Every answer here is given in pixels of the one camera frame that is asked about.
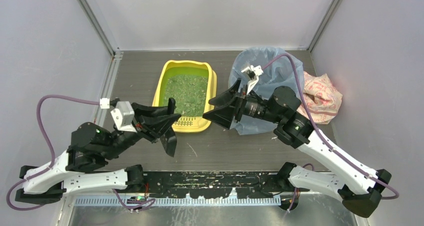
green granules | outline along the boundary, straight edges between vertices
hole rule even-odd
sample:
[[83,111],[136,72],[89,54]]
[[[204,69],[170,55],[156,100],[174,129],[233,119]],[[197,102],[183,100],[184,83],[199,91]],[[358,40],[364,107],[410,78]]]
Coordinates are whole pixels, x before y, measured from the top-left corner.
[[208,78],[198,75],[176,75],[169,78],[163,101],[175,99],[175,113],[183,116],[202,116],[205,110]]

